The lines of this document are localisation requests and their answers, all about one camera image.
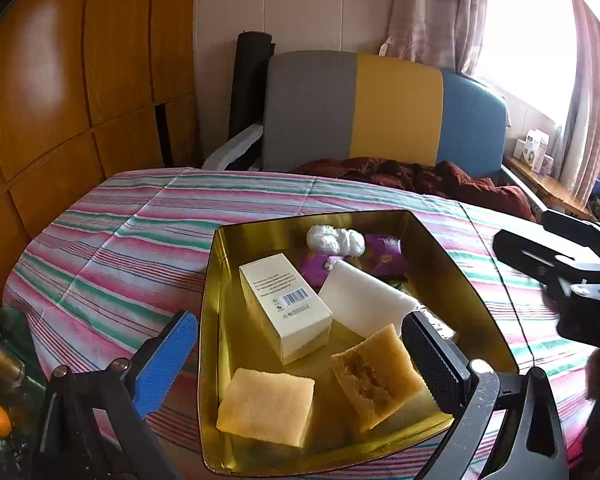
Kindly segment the yellow sponge piece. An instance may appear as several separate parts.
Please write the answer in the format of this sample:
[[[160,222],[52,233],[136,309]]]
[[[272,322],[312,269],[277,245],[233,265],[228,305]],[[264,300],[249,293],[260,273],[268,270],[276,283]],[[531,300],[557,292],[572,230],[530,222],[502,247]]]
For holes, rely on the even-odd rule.
[[[426,387],[393,324],[333,354],[329,365],[363,432],[378,426]]]

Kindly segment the yellow sponge square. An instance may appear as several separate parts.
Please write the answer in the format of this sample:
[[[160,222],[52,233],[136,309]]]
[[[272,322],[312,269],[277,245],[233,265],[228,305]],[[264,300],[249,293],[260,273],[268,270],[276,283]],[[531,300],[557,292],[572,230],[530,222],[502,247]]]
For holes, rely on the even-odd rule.
[[[215,427],[226,434],[301,448],[315,380],[238,368],[219,405]]]

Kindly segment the white foam block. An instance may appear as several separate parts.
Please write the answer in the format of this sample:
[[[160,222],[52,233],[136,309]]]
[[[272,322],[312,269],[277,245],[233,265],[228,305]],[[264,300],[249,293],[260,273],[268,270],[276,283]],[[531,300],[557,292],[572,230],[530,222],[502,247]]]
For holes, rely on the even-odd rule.
[[[393,325],[398,335],[404,316],[417,310],[420,302],[378,278],[337,261],[318,293],[332,310],[332,317],[362,338]]]

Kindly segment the white cardboard box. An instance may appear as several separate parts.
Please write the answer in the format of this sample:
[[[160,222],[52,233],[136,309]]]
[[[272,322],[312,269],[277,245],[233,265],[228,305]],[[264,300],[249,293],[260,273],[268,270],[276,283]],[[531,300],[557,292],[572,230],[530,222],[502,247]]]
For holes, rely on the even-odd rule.
[[[283,365],[326,346],[332,310],[284,254],[243,264],[239,277],[249,315]]]

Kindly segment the purple snack packet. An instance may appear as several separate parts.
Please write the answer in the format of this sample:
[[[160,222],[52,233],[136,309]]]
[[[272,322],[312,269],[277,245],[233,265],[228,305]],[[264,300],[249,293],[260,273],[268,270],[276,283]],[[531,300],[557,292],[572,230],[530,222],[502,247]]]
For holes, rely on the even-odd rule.
[[[314,289],[320,289],[335,263],[344,261],[343,256],[307,252],[300,263],[300,274]]]
[[[400,238],[366,234],[361,266],[364,271],[376,278],[397,278],[405,275],[407,263],[402,255]]]

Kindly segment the white cloth bundle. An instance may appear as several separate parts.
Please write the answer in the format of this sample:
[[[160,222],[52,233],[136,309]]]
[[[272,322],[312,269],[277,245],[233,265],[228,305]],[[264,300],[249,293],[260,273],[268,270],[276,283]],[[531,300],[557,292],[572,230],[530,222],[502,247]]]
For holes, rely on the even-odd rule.
[[[312,252],[339,257],[359,257],[366,249],[365,238],[360,232],[324,224],[309,228],[306,244]]]

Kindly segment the wooden side table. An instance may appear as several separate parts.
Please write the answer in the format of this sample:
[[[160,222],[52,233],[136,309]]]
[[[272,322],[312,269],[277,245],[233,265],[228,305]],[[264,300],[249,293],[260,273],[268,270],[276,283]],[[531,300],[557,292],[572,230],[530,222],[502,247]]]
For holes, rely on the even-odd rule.
[[[506,155],[504,167],[530,188],[531,192],[548,208],[556,209],[581,220],[595,221],[588,208],[582,206],[569,192],[551,177],[535,174],[520,160]]]

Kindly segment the white boxes on table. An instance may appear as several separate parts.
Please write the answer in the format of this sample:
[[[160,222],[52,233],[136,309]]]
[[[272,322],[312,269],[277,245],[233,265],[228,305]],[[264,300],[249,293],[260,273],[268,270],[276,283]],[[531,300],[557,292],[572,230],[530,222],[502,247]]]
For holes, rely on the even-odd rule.
[[[518,139],[513,158],[535,174],[548,176],[553,169],[554,158],[547,153],[550,135],[539,129],[529,130],[524,139]]]

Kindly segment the striped pink green bedsheet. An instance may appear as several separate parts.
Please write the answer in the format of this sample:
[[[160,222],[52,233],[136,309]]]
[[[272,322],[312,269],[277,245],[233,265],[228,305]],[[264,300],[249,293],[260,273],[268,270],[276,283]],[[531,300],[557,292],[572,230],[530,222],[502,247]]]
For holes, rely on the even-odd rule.
[[[455,200],[286,174],[124,172],[32,240],[9,274],[3,302],[27,317],[45,373],[61,364],[99,370],[133,354],[176,311],[200,309],[219,226],[381,209],[414,212],[474,285],[518,366],[547,372],[575,451],[592,411],[585,379],[591,348],[559,337],[539,284],[493,258],[493,235],[522,221]]]

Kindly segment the gold metal tin box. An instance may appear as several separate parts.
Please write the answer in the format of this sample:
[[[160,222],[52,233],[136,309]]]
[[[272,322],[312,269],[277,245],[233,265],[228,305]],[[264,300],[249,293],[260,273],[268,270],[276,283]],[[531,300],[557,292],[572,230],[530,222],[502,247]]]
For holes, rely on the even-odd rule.
[[[355,411],[329,367],[330,357],[361,342],[361,336],[332,324],[329,341],[304,358],[283,365],[245,304],[239,268],[284,254],[299,263],[306,231],[319,223],[400,238],[407,262],[406,288],[457,332],[468,359],[515,373],[518,365],[493,316],[432,229],[407,210],[314,214],[234,226],[214,233],[201,307],[198,422],[204,464],[230,477],[312,476],[383,458],[441,434],[452,418],[430,393],[414,396],[375,429],[354,428]],[[215,427],[218,407],[238,368],[314,379],[311,419],[301,448],[223,434]]]

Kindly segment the dark red blanket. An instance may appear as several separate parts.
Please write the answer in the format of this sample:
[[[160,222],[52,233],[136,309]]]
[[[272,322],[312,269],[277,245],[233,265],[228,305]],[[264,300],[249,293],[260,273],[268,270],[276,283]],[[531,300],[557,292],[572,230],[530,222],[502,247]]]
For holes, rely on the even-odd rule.
[[[521,188],[490,177],[471,177],[446,160],[436,166],[422,166],[373,157],[329,158],[307,162],[291,172],[448,198],[535,222],[530,202]]]

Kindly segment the pink curtain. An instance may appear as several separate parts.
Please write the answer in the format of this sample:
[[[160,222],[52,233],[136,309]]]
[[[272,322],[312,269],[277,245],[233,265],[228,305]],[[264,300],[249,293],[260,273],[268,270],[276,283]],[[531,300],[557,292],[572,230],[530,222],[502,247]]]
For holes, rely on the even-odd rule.
[[[580,204],[600,177],[600,0],[393,0],[383,55],[478,84],[547,117],[550,173]]]

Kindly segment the grey yellow blue sofa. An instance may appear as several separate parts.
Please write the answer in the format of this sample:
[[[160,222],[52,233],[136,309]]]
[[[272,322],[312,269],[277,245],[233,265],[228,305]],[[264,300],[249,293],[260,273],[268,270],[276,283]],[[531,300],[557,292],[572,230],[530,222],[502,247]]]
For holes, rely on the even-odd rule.
[[[482,84],[385,56],[296,51],[268,62],[262,118],[204,162],[224,170],[260,148],[265,171],[319,159],[452,162],[472,178],[505,176],[506,106]]]

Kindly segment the wooden wardrobe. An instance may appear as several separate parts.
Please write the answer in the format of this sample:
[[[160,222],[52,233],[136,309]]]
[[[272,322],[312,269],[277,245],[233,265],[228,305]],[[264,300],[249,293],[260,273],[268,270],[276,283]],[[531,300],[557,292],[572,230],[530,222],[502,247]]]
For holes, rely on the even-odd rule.
[[[0,17],[0,305],[46,226],[103,180],[201,158],[194,0],[14,0]]]

